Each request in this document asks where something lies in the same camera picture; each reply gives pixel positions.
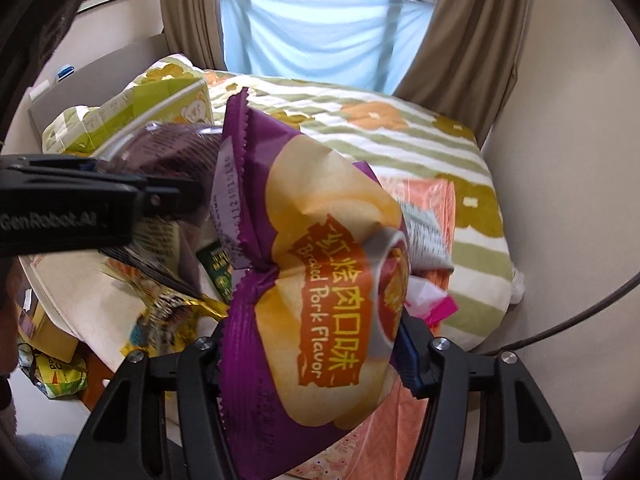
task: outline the chip bag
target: chip bag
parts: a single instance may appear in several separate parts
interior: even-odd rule
[[[409,276],[402,212],[366,164],[226,106],[212,218],[234,291],[220,362],[239,475],[270,480],[385,399]]]
[[[87,387],[86,364],[77,354],[70,363],[63,363],[34,350],[21,339],[18,354],[20,369],[49,399],[73,395]]]
[[[107,258],[102,272],[129,283],[135,293],[145,303],[145,309],[138,316],[129,335],[129,340],[121,352],[144,350],[151,357],[181,352],[193,343],[200,328],[210,327],[210,335],[215,325],[226,317],[226,304],[205,294],[193,298],[152,280],[135,267],[119,260]],[[213,322],[201,327],[203,318]]]

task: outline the brown curtain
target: brown curtain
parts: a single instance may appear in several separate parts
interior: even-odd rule
[[[460,121],[482,145],[516,81],[529,0],[438,0],[396,96]]]
[[[160,0],[169,50],[195,66],[226,70],[220,0]]]

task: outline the black clamp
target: black clamp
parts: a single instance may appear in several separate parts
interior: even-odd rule
[[[63,480],[170,480],[165,392],[177,393],[187,478],[238,480],[217,402],[223,326],[180,354],[130,353],[82,430]],[[407,480],[458,478],[469,392],[481,393],[474,480],[580,480],[558,421],[516,354],[468,354],[404,311],[393,359],[404,386],[430,400]]]
[[[193,180],[105,174],[95,164],[73,155],[0,156],[0,257],[125,246],[140,218],[186,214],[203,202]]]

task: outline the green package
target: green package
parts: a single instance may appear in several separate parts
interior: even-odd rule
[[[220,242],[216,240],[211,245],[198,251],[196,256],[207,271],[213,285],[222,297],[222,301],[230,304],[231,271],[233,269]]]
[[[20,369],[49,399],[73,395],[87,387],[86,364],[78,354],[70,363],[63,363],[35,351],[20,338],[18,353]]]

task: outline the headboard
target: headboard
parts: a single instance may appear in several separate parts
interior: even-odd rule
[[[29,109],[38,137],[64,110],[101,106],[150,65],[169,55],[164,34],[130,44],[82,67],[38,97]]]

